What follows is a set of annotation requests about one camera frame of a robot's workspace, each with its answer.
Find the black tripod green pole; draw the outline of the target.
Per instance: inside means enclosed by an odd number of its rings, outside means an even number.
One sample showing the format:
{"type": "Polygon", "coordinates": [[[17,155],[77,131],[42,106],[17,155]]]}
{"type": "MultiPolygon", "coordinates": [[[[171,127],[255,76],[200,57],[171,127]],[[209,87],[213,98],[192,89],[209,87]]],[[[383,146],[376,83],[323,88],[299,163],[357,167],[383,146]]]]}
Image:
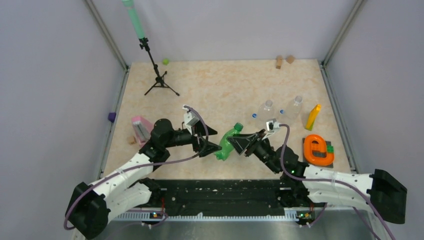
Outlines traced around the black tripod green pole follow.
{"type": "Polygon", "coordinates": [[[149,39],[146,37],[145,31],[141,24],[140,18],[138,16],[137,10],[135,9],[135,2],[133,0],[122,0],[123,6],[126,8],[128,17],[131,21],[135,34],[139,40],[139,47],[142,50],[145,50],[149,56],[150,62],[153,66],[155,77],[155,83],[144,93],[146,96],[152,89],[160,88],[160,89],[169,89],[177,96],[180,96],[178,92],[176,92],[172,87],[170,87],[167,83],[165,83],[165,76],[167,75],[167,71],[163,74],[160,74],[159,67],[155,63],[154,58],[151,54],[151,49],[149,46],[149,39]]]}

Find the clear bottle blue-white cap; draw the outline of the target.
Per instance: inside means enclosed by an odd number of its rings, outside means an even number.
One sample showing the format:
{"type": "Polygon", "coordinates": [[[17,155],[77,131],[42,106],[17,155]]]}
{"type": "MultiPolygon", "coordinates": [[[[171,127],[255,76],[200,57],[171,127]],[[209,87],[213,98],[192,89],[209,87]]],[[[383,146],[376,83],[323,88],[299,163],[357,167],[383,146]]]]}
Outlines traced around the clear bottle blue-white cap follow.
{"type": "Polygon", "coordinates": [[[256,111],[256,126],[266,128],[266,122],[274,118],[274,105],[272,100],[266,100],[256,111]]]}

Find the clear plastic bottle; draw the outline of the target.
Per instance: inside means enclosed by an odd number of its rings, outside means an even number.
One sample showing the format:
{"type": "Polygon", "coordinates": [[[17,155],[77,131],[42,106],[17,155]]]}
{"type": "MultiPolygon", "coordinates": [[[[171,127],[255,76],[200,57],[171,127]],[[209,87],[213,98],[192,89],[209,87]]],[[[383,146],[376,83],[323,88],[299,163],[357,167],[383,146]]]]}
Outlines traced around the clear plastic bottle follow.
{"type": "Polygon", "coordinates": [[[287,106],[283,109],[282,122],[287,125],[291,125],[295,122],[299,116],[303,107],[303,97],[297,95],[291,99],[287,106]]]}

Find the wooden block left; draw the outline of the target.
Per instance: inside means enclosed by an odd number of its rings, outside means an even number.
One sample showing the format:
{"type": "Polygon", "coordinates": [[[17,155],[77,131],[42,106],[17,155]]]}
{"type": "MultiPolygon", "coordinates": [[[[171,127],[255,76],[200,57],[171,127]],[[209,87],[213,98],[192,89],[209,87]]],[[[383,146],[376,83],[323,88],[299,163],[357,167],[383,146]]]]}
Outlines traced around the wooden block left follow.
{"type": "Polygon", "coordinates": [[[276,63],[275,63],[275,68],[280,70],[282,68],[283,65],[283,56],[282,55],[278,55],[276,57],[276,63]]]}

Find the pink toy toaster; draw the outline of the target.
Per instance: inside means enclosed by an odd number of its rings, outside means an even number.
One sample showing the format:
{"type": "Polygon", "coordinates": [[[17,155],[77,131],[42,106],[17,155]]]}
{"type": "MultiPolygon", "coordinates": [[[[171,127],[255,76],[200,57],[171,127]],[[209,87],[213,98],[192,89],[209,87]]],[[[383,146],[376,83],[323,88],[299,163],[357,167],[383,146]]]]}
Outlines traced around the pink toy toaster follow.
{"type": "Polygon", "coordinates": [[[143,147],[151,138],[154,125],[142,116],[131,118],[131,125],[135,133],[135,139],[140,147],[143,147]]]}

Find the wooden block right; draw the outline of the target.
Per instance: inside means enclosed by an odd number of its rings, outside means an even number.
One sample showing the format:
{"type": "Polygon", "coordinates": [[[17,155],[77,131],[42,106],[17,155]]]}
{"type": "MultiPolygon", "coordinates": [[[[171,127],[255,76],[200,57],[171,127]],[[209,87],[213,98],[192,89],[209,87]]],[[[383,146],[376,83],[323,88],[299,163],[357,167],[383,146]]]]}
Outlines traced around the wooden block right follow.
{"type": "Polygon", "coordinates": [[[288,64],[292,64],[296,58],[293,55],[289,55],[285,60],[288,64]]]}

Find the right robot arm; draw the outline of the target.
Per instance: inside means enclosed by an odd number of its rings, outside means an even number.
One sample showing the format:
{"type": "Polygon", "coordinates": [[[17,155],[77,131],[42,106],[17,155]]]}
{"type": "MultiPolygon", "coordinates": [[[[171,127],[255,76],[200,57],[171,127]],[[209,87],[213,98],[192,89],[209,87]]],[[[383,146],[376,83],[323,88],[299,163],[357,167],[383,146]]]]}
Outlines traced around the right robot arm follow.
{"type": "Polygon", "coordinates": [[[407,188],[389,172],[371,174],[334,171],[300,162],[288,146],[275,150],[263,130],[226,137],[239,155],[256,156],[273,173],[282,173],[292,191],[290,199],[299,206],[328,203],[378,213],[386,222],[406,222],[407,188]]]}

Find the yellow green block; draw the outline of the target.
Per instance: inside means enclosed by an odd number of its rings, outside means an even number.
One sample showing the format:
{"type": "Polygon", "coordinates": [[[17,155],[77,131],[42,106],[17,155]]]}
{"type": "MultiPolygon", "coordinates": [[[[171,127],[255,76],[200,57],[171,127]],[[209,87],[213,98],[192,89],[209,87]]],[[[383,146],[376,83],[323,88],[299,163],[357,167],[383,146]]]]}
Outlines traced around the yellow green block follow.
{"type": "Polygon", "coordinates": [[[314,127],[316,118],[319,114],[319,112],[321,111],[321,104],[317,104],[309,113],[306,124],[305,124],[305,129],[308,131],[311,131],[314,127]]]}

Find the small wooden cube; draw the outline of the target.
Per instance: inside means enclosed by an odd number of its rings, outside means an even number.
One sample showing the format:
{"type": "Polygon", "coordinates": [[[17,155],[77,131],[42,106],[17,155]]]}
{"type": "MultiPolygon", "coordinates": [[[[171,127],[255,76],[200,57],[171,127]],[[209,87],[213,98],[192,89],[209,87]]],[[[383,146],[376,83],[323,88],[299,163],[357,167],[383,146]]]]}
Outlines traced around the small wooden cube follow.
{"type": "Polygon", "coordinates": [[[137,143],[137,139],[134,136],[130,136],[127,138],[127,142],[129,145],[135,145],[137,143]]]}

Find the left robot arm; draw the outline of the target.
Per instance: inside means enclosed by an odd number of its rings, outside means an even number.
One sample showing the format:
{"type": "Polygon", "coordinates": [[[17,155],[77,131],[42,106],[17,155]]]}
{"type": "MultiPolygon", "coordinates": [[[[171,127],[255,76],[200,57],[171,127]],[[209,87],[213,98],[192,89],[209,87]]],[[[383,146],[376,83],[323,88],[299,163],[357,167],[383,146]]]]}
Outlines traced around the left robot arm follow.
{"type": "Polygon", "coordinates": [[[129,161],[101,179],[90,184],[81,182],[74,188],[65,212],[64,229],[77,229],[91,240],[131,208],[156,206],[161,194],[144,177],[167,164],[168,148],[192,145],[195,156],[201,158],[220,150],[219,145],[208,140],[217,133],[201,120],[185,129],[174,129],[166,118],[157,120],[150,139],[129,161]]]}

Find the small green cap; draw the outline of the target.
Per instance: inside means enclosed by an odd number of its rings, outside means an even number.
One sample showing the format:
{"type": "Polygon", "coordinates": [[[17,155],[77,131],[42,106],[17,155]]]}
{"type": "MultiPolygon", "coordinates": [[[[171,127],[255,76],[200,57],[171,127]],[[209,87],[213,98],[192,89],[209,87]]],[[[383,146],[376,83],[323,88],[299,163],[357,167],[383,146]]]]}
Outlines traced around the small green cap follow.
{"type": "Polygon", "coordinates": [[[167,66],[168,64],[169,64],[169,59],[168,58],[164,58],[163,60],[162,60],[162,64],[163,65],[165,65],[165,66],[167,66]]]}

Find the small green lego brick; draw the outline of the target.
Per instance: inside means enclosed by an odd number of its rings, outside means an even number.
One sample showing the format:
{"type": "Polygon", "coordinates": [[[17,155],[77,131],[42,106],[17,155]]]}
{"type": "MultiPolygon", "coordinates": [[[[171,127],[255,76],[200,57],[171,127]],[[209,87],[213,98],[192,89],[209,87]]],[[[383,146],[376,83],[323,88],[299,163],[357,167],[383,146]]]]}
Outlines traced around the small green lego brick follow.
{"type": "Polygon", "coordinates": [[[332,145],[327,145],[326,151],[327,151],[328,154],[333,154],[334,153],[334,147],[332,145]]]}

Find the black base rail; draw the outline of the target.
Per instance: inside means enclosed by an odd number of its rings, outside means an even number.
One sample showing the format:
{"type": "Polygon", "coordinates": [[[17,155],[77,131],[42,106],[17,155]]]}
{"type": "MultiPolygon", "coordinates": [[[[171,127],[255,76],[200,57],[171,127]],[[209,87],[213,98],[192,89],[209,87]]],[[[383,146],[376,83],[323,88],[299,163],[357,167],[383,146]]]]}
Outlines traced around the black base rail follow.
{"type": "Polygon", "coordinates": [[[143,179],[153,188],[141,210],[165,211],[169,217],[283,216],[291,208],[316,210],[305,189],[279,179],[143,179]]]}

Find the green plastic bottle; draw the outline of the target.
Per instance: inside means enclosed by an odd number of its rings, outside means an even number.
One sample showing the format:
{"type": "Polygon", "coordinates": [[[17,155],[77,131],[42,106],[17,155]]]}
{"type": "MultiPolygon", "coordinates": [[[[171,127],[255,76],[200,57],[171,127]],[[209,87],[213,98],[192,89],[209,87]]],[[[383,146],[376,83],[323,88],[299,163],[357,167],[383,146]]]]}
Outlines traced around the green plastic bottle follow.
{"type": "Polygon", "coordinates": [[[232,129],[228,130],[221,138],[219,145],[221,147],[221,150],[214,153],[217,160],[225,161],[231,154],[231,152],[234,150],[234,147],[231,145],[231,143],[227,140],[227,137],[232,137],[235,134],[239,134],[243,130],[244,126],[237,122],[232,127],[232,129]]]}

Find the wooden block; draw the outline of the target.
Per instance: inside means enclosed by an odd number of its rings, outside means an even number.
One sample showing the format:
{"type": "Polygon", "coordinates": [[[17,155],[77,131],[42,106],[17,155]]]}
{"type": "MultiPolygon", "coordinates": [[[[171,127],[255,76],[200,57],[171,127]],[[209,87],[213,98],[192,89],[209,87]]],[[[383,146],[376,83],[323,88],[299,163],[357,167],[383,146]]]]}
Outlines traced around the wooden block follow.
{"type": "Polygon", "coordinates": [[[293,55],[289,55],[285,60],[288,64],[292,64],[296,58],[293,55]]]}
{"type": "Polygon", "coordinates": [[[275,63],[275,68],[280,70],[282,68],[283,65],[283,56],[282,55],[278,55],[276,57],[276,63],[275,63]]]}

